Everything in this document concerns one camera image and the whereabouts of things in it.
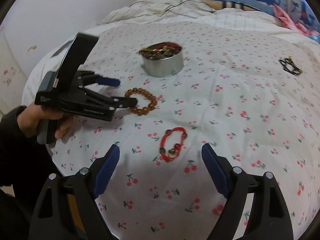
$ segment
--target red bracelet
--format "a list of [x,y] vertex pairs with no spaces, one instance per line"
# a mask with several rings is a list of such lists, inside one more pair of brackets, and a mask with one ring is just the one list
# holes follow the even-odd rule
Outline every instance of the red bracelet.
[[[166,155],[164,143],[165,143],[165,140],[167,139],[167,137],[169,135],[171,135],[174,131],[180,131],[180,132],[182,132],[182,135],[181,135],[180,143],[176,143],[174,145],[174,147],[168,151],[169,154],[174,155],[174,157],[170,157],[170,156]],[[182,145],[183,145],[183,141],[187,138],[187,136],[188,135],[186,133],[186,130],[183,127],[175,127],[172,130],[167,130],[165,132],[165,135],[162,137],[162,139],[160,141],[159,153],[161,154],[161,156],[163,157],[163,159],[167,163],[170,161],[173,161],[175,158],[177,158],[179,156]]]

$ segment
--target metal bolt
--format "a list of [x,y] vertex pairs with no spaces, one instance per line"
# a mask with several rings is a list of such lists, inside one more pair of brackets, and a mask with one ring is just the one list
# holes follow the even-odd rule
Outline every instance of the metal bolt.
[[268,179],[272,179],[272,178],[273,178],[273,174],[268,171],[268,172],[266,173],[266,177],[267,177]]
[[51,180],[55,179],[56,177],[57,177],[57,175],[55,173],[51,173],[49,175],[49,179],[51,179]]
[[88,168],[82,168],[82,169],[80,170],[80,174],[82,174],[82,175],[86,175],[88,172],[89,172],[89,169],[88,169]]
[[236,174],[240,174],[242,172],[242,169],[240,167],[234,167],[233,172]]

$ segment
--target bed sheet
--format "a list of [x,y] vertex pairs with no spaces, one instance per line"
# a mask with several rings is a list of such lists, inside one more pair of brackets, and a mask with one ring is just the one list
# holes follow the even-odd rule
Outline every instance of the bed sheet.
[[[192,18],[195,12],[207,12],[189,7],[189,11],[188,6],[182,8],[184,15],[177,16],[180,8],[176,7],[174,13],[149,19],[169,24],[132,26],[131,18],[89,30],[98,34],[113,27],[102,34],[101,44],[83,67],[122,80],[116,90],[91,88],[122,95],[128,88],[145,87],[158,97],[158,109],[145,117],[123,110],[106,124],[79,118],[52,149],[53,161],[62,174],[74,174],[117,143],[120,163],[108,190],[97,200],[111,231],[120,239],[206,239],[225,203],[200,157],[201,145],[209,142],[218,155],[246,172],[275,174],[297,239],[319,209],[318,44],[278,27],[273,17],[263,13],[227,9]],[[137,18],[139,23],[148,21],[146,15]],[[135,49],[171,40],[173,35],[184,47],[183,71],[168,79],[146,76]],[[281,70],[278,58],[289,55],[303,66],[301,77]],[[62,56],[45,57],[37,65],[23,103],[34,99],[46,71],[61,60]],[[166,164],[157,153],[158,138],[174,126],[186,127],[189,137],[179,159]],[[249,210],[250,201],[235,238],[243,233]]]

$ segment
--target red cherry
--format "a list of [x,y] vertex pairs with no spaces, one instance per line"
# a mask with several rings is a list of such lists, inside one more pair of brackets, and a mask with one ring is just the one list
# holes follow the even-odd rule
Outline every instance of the red cherry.
[[212,209],[212,213],[216,216],[220,215],[219,214],[219,211],[215,208],[215,209]]
[[217,206],[217,209],[218,209],[219,211],[222,211],[222,210],[223,210],[223,205],[221,205],[221,204],[218,205],[218,206]]

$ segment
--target silver tin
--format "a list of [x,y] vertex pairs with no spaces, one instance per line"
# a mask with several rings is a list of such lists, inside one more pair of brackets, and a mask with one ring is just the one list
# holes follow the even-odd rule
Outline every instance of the silver tin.
[[[155,46],[159,44],[162,44],[162,42],[154,44],[148,47],[148,49],[153,49]],[[142,55],[142,59],[143,59],[142,67],[150,76],[153,76],[153,77],[161,77],[161,78],[169,77],[179,73],[183,69],[182,50],[178,54],[169,58],[151,60],[151,59],[145,58]]]

